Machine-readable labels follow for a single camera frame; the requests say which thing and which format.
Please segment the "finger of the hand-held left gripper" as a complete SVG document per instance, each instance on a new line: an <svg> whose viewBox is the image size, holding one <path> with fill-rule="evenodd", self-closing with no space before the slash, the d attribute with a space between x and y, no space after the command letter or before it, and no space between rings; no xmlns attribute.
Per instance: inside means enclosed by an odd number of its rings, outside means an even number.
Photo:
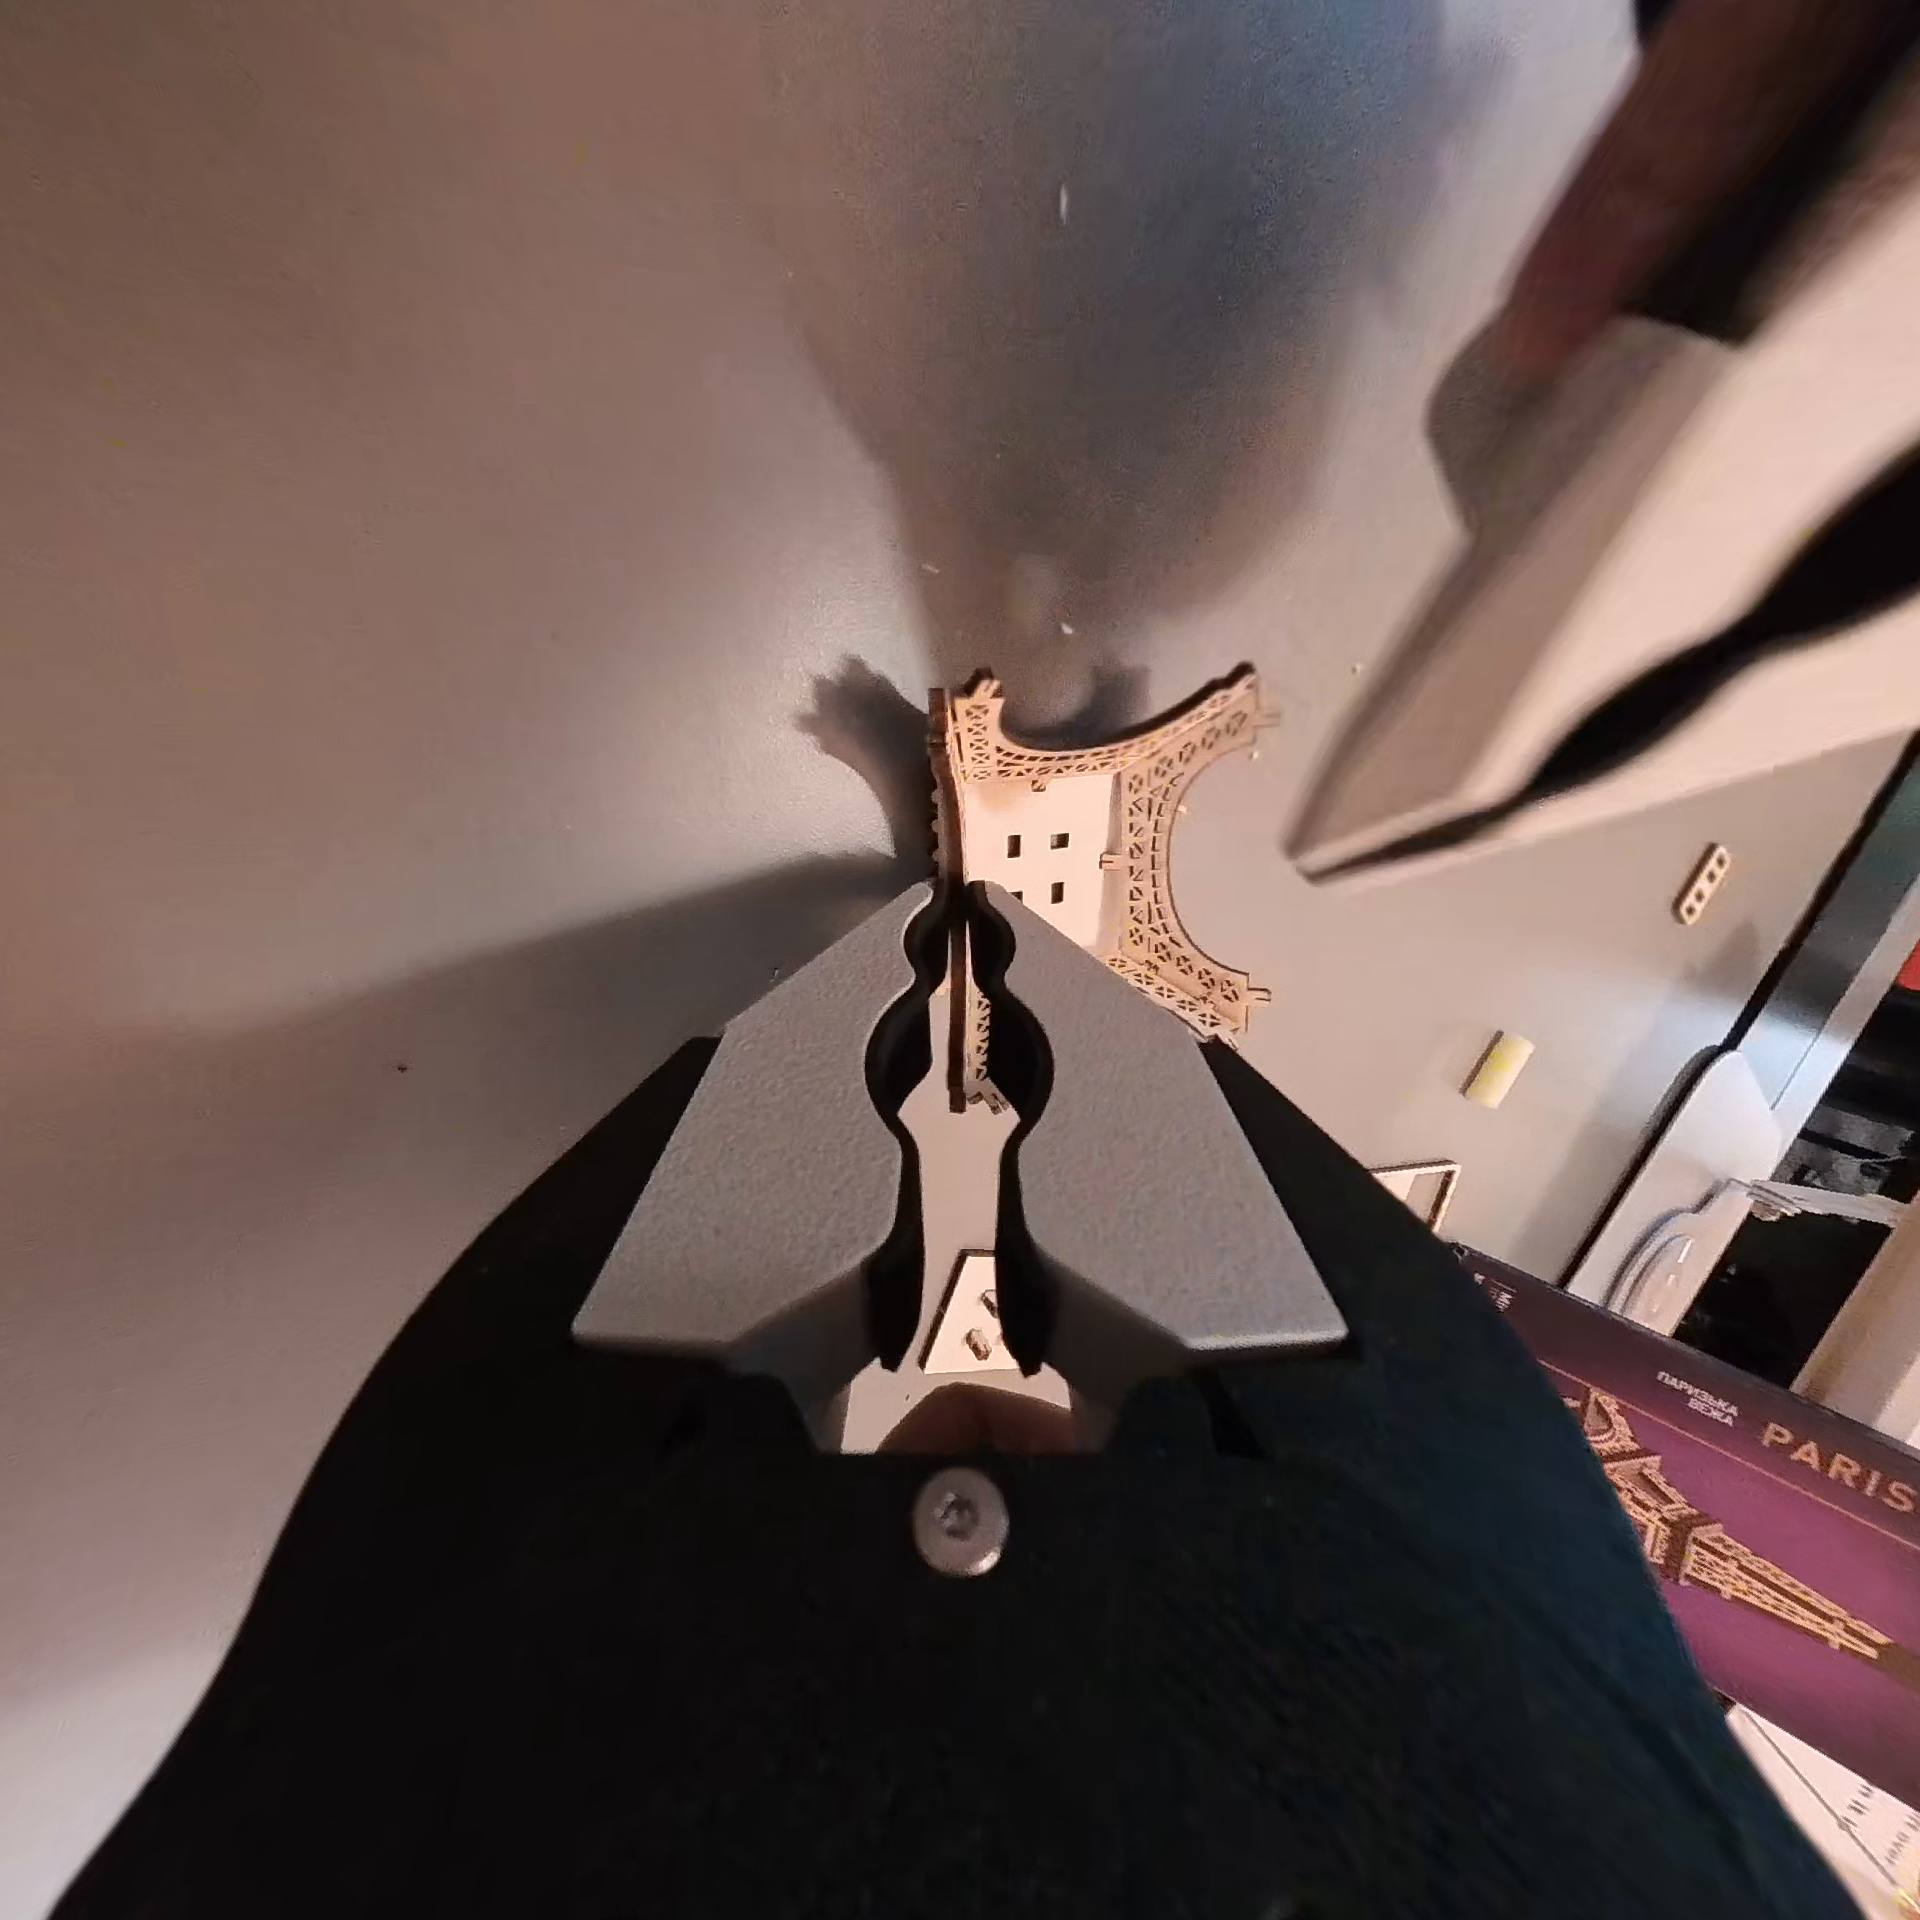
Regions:
<svg viewBox="0 0 1920 1920"><path fill-rule="evenodd" d="M1746 668L1915 600L1920 205L1720 371L1661 373L1463 556L1295 811L1295 852L1501 822L1643 753Z"/></svg>
<svg viewBox="0 0 1920 1920"><path fill-rule="evenodd" d="M1832 636L1810 636L1725 684L1693 718L1622 767L1488 826L1373 839L1342 852L1301 852L1318 887L1379 887L1439 873L1493 852L1549 844L1622 817L1658 811L1725 784L1771 777L1821 753L1915 733L1920 605L1908 597Z"/></svg>

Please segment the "purple puzzle box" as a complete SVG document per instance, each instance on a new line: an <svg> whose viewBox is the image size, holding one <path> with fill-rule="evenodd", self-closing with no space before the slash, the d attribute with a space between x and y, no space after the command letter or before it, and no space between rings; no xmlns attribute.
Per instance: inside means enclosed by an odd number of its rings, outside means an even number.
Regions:
<svg viewBox="0 0 1920 1920"><path fill-rule="evenodd" d="M1915 1455L1451 1247L1597 1455L1703 1676L1796 1728L1915 1741Z"/></svg>

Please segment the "small square wooden plate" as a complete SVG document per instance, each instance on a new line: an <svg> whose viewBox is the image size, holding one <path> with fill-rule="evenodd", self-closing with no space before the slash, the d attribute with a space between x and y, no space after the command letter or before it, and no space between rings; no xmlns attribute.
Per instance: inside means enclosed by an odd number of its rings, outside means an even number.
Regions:
<svg viewBox="0 0 1920 1920"><path fill-rule="evenodd" d="M968 1247L956 1255L943 1306L935 1309L925 1350L925 1377L1016 1377L1022 1361L1006 1350L1001 1313L993 1251Z"/></svg>

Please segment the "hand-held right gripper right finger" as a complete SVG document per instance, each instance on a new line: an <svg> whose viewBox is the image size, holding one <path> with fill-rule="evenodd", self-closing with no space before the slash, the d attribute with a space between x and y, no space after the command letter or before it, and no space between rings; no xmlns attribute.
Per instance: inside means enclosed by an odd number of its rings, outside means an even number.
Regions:
<svg viewBox="0 0 1920 1920"><path fill-rule="evenodd" d="M1146 1377L1333 1354L1342 1313L1284 1212L1211 1051L993 882L968 887L1013 1361L1116 1408Z"/></svg>

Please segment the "white rounded device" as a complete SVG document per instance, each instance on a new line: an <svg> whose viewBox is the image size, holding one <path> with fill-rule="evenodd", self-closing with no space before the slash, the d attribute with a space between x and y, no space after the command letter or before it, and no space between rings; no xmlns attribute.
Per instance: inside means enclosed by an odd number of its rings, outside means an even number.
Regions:
<svg viewBox="0 0 1920 1920"><path fill-rule="evenodd" d="M1566 1290L1675 1337L1778 1156L1783 1129L1751 1059L1709 1054L1571 1266Z"/></svg>

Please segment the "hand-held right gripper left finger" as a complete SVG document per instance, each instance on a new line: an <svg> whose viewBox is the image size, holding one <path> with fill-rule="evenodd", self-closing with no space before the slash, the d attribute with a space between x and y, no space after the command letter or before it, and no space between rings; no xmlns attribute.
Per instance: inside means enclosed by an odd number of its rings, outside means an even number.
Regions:
<svg viewBox="0 0 1920 1920"><path fill-rule="evenodd" d="M919 1327L925 1187L905 1122L935 1076L949 893L911 882L737 1011L611 1244L574 1344L776 1377L841 1447L860 1372Z"/></svg>

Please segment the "person's right hand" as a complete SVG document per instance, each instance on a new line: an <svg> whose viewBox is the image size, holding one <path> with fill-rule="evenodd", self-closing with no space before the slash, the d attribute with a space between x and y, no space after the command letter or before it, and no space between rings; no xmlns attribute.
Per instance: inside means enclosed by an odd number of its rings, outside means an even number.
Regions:
<svg viewBox="0 0 1920 1920"><path fill-rule="evenodd" d="M882 1440L877 1455L1072 1455L1077 1424L1069 1405L1027 1390L946 1383L918 1399Z"/></svg>

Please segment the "wooden lattice tower base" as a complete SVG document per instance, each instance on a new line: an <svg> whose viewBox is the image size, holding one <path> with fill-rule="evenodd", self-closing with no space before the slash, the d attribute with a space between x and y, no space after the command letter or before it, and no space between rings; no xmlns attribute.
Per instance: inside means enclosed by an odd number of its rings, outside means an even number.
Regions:
<svg viewBox="0 0 1920 1920"><path fill-rule="evenodd" d="M1097 744L1033 744L1004 728L1004 684L928 695L935 852L949 882L991 882L1086 945L1201 1038L1241 1044L1271 1000L1193 942L1175 901L1175 828L1188 790L1250 753L1274 715L1257 668Z"/></svg>

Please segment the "grey desk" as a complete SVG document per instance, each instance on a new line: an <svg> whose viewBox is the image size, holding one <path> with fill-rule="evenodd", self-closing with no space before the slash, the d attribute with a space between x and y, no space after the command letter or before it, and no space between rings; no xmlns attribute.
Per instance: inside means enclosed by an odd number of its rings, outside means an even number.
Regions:
<svg viewBox="0 0 1920 1920"><path fill-rule="evenodd" d="M1631 6L2 6L2 1915L455 1255L925 861L925 695L1284 725L1246 1054L1555 1280L1895 737L1305 887ZM1699 923L1670 898L1720 844ZM1536 1044L1463 1101L1497 1031Z"/></svg>

